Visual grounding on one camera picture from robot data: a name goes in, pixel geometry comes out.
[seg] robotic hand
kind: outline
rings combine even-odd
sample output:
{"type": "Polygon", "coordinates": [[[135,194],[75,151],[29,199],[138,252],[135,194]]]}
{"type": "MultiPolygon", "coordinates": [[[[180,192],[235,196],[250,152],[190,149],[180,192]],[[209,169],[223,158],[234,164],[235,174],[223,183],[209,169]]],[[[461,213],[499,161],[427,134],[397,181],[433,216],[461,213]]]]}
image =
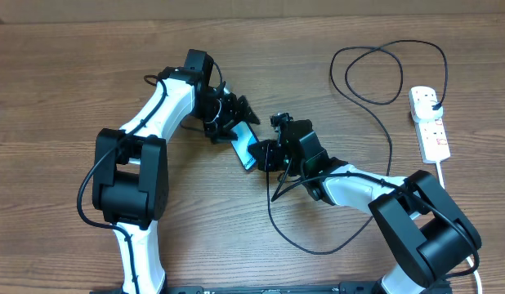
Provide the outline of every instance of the robotic hand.
{"type": "MultiPolygon", "coordinates": [[[[293,187],[305,186],[314,200],[372,215],[398,262],[378,282],[364,283],[363,287],[340,283],[340,293],[448,293],[450,286],[440,281],[475,270],[447,274],[471,254],[479,262],[481,239],[433,175],[417,171],[409,177],[389,177],[361,171],[330,158],[310,120],[294,121],[289,114],[276,114],[270,122],[278,138],[248,148],[258,168],[285,171],[282,182],[286,176],[300,176],[293,187]],[[419,229],[413,219],[428,212],[433,212],[434,218],[419,229]]],[[[271,201],[291,188],[275,193],[271,201]]]]}
{"type": "Polygon", "coordinates": [[[189,50],[183,67],[167,67],[155,77],[155,93],[133,120],[120,130],[103,129],[96,138],[93,206],[116,226],[125,273],[123,288],[108,293],[156,294],[167,288],[157,224],[168,200],[167,142],[181,120],[188,114],[201,119],[212,143],[237,140],[231,129],[238,123],[260,123],[244,96],[225,89],[221,75],[217,88],[208,85],[213,64],[206,52],[189,50]],[[128,163],[139,164],[140,174],[117,171],[117,164],[128,163]]]}

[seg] wooden table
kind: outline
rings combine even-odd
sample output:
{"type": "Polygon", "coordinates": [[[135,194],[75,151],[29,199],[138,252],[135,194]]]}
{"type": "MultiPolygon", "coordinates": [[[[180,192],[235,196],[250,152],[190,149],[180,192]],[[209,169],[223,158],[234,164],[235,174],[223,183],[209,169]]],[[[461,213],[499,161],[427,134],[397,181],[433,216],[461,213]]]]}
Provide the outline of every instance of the wooden table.
{"type": "MultiPolygon", "coordinates": [[[[453,156],[443,163],[447,190],[483,238],[485,291],[505,293],[505,15],[0,25],[0,293],[87,293],[121,285],[113,233],[82,223],[75,201],[98,131],[127,122],[152,94],[144,74],[183,65],[190,48],[208,51],[262,119],[254,127],[261,139],[275,136],[269,116],[287,111],[313,122],[331,156],[384,173],[382,130],[332,89],[328,67],[342,47],[400,38],[434,42],[448,56],[444,120],[453,156]]],[[[422,164],[407,91],[441,89],[440,55],[416,44],[389,50],[404,64],[404,91],[392,105],[370,108],[394,141],[392,174],[435,172],[422,164]]],[[[341,84],[359,54],[337,58],[341,84]]],[[[387,100],[399,72],[392,58],[375,54],[350,79],[361,94],[387,100]]],[[[171,188],[159,246],[171,286],[371,280],[395,264],[374,222],[332,256],[286,243],[266,213],[265,174],[245,172],[230,145],[178,129],[168,153],[171,188]]],[[[90,191],[85,211],[101,221],[90,191]]],[[[315,250],[336,247],[367,219],[315,203],[303,188],[275,203],[273,214],[290,238],[315,250]]],[[[456,293],[475,287],[473,277],[453,284],[456,293]]]]}

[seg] white cord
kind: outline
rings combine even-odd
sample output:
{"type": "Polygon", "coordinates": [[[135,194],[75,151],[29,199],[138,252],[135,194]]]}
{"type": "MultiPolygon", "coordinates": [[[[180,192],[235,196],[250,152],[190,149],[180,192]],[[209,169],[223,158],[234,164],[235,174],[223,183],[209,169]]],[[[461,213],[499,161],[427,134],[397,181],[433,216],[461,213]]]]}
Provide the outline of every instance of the white cord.
{"type": "MultiPolygon", "coordinates": [[[[443,189],[445,189],[445,183],[443,182],[443,173],[441,172],[440,162],[436,162],[436,170],[438,171],[438,180],[440,181],[440,185],[441,187],[443,187],[443,189]]],[[[474,266],[474,262],[472,261],[472,258],[470,256],[467,257],[467,263],[470,267],[474,266]]],[[[474,277],[476,278],[476,289],[478,291],[478,294],[482,294],[483,287],[481,286],[481,277],[477,270],[474,271],[474,277]]]]}

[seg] robotic arm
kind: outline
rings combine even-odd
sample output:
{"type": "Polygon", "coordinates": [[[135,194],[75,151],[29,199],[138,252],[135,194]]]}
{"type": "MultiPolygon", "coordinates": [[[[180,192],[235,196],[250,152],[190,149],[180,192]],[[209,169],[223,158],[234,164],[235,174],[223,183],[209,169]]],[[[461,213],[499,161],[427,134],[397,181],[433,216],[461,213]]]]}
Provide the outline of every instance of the robotic arm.
{"type": "Polygon", "coordinates": [[[105,221],[131,236],[136,272],[133,277],[124,234],[115,230],[125,279],[122,289],[108,293],[157,294],[167,288],[159,259],[157,225],[168,199],[167,142],[181,120],[189,114],[200,118],[212,143],[237,140],[231,129],[240,122],[260,123],[244,96],[237,98],[224,91],[225,82],[217,88],[208,85],[213,62],[206,52],[189,50],[183,67],[167,67],[157,76],[162,82],[157,82],[155,93],[134,119],[120,130],[104,129],[96,138],[95,162],[106,154],[108,157],[94,174],[93,205],[103,212],[105,221]],[[164,91],[165,100],[161,102],[164,91]],[[148,116],[142,128],[128,135],[148,116]],[[122,138],[117,151],[109,153],[122,138]],[[140,165],[140,173],[117,170],[117,164],[128,163],[140,165]]]}
{"type": "MultiPolygon", "coordinates": [[[[357,208],[374,216],[398,262],[380,281],[362,287],[366,292],[355,289],[352,293],[446,291],[433,288],[481,247],[476,228],[430,173],[417,171],[409,177],[389,177],[361,171],[330,158],[312,130],[311,121],[294,121],[289,114],[276,114],[270,121],[278,138],[248,148],[259,162],[258,168],[300,176],[314,200],[357,208]],[[413,219],[428,212],[434,213],[434,219],[419,229],[413,219]]],[[[273,195],[271,201],[283,193],[273,195]]],[[[340,291],[352,285],[340,283],[340,291]]],[[[450,290],[448,284],[442,287],[450,290]]]]}

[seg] wall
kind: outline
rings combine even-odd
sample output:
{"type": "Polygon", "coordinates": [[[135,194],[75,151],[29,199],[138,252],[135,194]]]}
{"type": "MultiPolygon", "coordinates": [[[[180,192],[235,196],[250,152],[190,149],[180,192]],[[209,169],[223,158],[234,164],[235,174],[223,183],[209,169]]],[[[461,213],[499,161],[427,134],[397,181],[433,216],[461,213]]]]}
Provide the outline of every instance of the wall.
{"type": "Polygon", "coordinates": [[[0,0],[6,24],[501,12],[505,0],[0,0]]]}

